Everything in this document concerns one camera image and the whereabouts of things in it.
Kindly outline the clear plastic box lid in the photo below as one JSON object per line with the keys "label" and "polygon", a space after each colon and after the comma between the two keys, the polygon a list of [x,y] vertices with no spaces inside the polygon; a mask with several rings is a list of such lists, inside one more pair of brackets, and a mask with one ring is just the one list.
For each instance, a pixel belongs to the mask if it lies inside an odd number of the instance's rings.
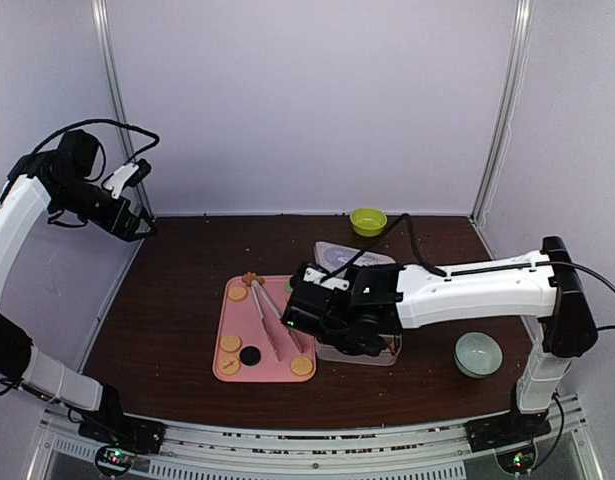
{"label": "clear plastic box lid", "polygon": [[[325,241],[317,241],[314,245],[316,263],[330,272],[346,264],[357,252],[358,249]],[[356,266],[375,266],[392,264],[394,262],[395,260],[389,256],[375,252],[366,252],[354,264]]]}

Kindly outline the brown flower cookie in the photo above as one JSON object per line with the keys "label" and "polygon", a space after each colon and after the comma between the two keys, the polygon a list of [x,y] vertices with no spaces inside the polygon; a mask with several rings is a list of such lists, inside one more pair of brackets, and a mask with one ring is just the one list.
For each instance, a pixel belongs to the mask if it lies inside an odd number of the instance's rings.
{"label": "brown flower cookie", "polygon": [[247,272],[242,276],[242,282],[246,285],[246,286],[251,286],[254,283],[258,283],[260,285],[265,283],[265,279],[259,275],[257,275],[255,272]]}

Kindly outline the lilac divided storage box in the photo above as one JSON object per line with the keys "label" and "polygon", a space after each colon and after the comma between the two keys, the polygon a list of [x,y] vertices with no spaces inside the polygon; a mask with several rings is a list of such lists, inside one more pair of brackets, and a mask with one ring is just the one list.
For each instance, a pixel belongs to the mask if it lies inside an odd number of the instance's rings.
{"label": "lilac divided storage box", "polygon": [[356,365],[369,365],[369,366],[381,366],[387,367],[396,363],[398,355],[402,347],[402,335],[385,335],[382,334],[381,338],[386,341],[386,348],[383,349],[378,356],[369,355],[357,355],[350,356],[339,352],[335,347],[323,344],[318,340],[315,341],[316,357],[319,360],[356,364]]}

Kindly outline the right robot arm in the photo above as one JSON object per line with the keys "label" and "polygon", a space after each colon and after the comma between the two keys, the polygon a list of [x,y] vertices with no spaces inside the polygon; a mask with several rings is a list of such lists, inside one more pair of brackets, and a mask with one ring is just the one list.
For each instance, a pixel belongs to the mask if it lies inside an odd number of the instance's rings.
{"label": "right robot arm", "polygon": [[351,264],[338,276],[303,264],[281,315],[283,325],[346,355],[375,356],[387,335],[446,321],[534,317],[542,339],[515,382],[514,408],[500,419],[506,440],[538,424],[573,359],[598,339],[582,283],[564,241],[497,261],[449,266]]}

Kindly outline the round dotted biscuit right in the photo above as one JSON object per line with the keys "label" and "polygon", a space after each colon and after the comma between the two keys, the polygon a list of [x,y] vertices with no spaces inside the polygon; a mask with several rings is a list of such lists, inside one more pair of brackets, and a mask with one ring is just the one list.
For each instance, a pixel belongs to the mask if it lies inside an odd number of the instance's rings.
{"label": "round dotted biscuit right", "polygon": [[290,361],[290,370],[291,372],[299,377],[308,376],[314,370],[313,361],[304,355],[295,356]]}

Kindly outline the round dotted biscuit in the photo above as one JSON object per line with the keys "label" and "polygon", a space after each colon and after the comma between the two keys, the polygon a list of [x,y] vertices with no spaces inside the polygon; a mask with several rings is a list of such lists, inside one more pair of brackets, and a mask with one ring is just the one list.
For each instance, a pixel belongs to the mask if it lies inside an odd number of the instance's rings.
{"label": "round dotted biscuit", "polygon": [[313,361],[304,355],[295,356],[290,361],[290,370],[291,372],[299,377],[308,376],[314,370]]}
{"label": "round dotted biscuit", "polygon": [[220,338],[219,347],[223,352],[236,353],[242,347],[242,339],[238,335],[224,335]]}

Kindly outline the pink plastic tray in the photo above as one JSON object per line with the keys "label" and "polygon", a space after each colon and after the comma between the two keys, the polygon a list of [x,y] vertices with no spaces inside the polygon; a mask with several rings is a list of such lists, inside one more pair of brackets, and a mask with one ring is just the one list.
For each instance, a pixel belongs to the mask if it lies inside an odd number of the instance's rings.
{"label": "pink plastic tray", "polygon": [[[304,333],[284,326],[279,315],[283,313],[290,294],[285,291],[285,276],[263,276],[265,283],[246,286],[242,277],[229,279],[225,286],[223,303],[216,335],[213,374],[227,383],[300,383],[311,379],[316,372],[315,340]],[[227,297],[231,287],[242,286],[248,290],[242,302],[232,302]],[[242,347],[236,353],[223,352],[219,347],[224,335],[238,335]],[[239,358],[246,346],[255,346],[261,351],[262,359],[256,366],[241,363],[240,371],[232,376],[221,376],[217,372],[220,357],[234,355]],[[299,355],[309,357],[314,370],[308,376],[299,377],[290,370],[290,361]]]}

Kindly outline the black sandwich cookie middle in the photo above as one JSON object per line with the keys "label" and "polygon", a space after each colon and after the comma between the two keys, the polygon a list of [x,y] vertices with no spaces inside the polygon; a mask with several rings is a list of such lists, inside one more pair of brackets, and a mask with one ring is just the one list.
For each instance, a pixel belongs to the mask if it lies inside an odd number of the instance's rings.
{"label": "black sandwich cookie middle", "polygon": [[262,359],[261,351],[255,346],[246,346],[240,351],[239,359],[245,366],[256,366]]}

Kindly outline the round dotted biscuit near left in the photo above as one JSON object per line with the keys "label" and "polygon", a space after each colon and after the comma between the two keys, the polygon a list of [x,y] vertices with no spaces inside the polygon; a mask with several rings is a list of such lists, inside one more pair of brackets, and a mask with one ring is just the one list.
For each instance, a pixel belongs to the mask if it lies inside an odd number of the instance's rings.
{"label": "round dotted biscuit near left", "polygon": [[224,335],[220,338],[219,347],[223,352],[236,353],[242,347],[242,339],[238,335]]}

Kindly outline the green plastic bowl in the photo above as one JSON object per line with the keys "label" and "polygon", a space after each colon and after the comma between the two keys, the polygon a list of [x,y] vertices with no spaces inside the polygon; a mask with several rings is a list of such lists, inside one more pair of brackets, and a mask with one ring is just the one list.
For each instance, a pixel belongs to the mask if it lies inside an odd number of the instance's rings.
{"label": "green plastic bowl", "polygon": [[350,216],[353,231],[362,237],[380,235],[388,223],[387,216],[374,208],[358,208]]}

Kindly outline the dotted biscuit with red mark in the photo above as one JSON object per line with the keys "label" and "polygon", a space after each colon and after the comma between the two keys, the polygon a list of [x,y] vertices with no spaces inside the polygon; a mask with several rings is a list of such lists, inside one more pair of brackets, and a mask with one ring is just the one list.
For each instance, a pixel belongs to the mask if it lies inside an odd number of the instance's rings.
{"label": "dotted biscuit with red mark", "polygon": [[241,362],[234,355],[225,355],[219,358],[217,372],[221,376],[232,376],[240,371]]}

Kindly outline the pale celadon ceramic bowl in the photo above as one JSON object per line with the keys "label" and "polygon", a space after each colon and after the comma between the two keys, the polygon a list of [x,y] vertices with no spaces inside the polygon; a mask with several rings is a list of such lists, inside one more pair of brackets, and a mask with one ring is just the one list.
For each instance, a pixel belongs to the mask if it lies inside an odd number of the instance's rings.
{"label": "pale celadon ceramic bowl", "polygon": [[469,378],[482,379],[496,373],[503,363],[499,344],[482,332],[462,335],[454,347],[454,362]]}

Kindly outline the left aluminium corner post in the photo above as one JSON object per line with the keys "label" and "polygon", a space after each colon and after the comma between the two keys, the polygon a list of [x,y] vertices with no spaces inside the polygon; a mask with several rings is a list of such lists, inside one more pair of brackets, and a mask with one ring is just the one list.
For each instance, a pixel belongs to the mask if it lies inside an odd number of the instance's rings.
{"label": "left aluminium corner post", "polygon": [[[98,39],[99,50],[102,57],[104,73],[107,81],[108,93],[110,96],[113,118],[121,123],[129,123],[126,116],[125,105],[123,102],[121,83],[118,76],[116,59],[114,56],[113,40],[108,16],[107,1],[91,1],[94,28]],[[126,130],[118,132],[121,148],[126,157],[135,153],[134,143],[131,134]],[[153,215],[146,188],[141,182],[136,187],[139,203],[146,208],[147,212]]]}

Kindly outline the aluminium corner post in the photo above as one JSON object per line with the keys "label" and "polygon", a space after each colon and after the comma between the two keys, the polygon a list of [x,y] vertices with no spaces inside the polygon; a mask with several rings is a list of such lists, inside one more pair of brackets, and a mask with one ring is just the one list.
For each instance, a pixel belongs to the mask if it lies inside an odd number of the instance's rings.
{"label": "aluminium corner post", "polygon": [[478,228],[483,228],[486,223],[486,215],[493,202],[508,142],[511,138],[511,123],[524,78],[534,7],[534,1],[521,0],[516,2],[516,12],[498,113],[485,168],[471,213],[471,220]]}
{"label": "aluminium corner post", "polygon": [[[99,50],[102,57],[104,73],[107,81],[108,93],[110,96],[113,118],[121,123],[129,123],[126,116],[125,105],[123,102],[121,83],[118,76],[116,59],[114,56],[113,40],[108,16],[107,1],[91,1],[94,28],[98,39]],[[118,132],[121,148],[126,157],[135,153],[134,143],[131,134],[126,130]],[[146,208],[147,212],[153,215],[146,188],[141,182],[136,187],[139,203]]]}

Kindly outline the right aluminium corner post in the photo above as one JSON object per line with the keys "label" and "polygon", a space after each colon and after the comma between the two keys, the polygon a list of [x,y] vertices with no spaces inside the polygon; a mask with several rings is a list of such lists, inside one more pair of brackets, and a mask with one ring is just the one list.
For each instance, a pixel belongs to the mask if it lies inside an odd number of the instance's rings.
{"label": "right aluminium corner post", "polygon": [[524,78],[534,7],[534,1],[521,0],[516,2],[516,12],[498,113],[485,168],[471,213],[471,220],[478,228],[483,228],[486,223],[486,215],[493,202],[508,142],[511,138],[511,123]]}

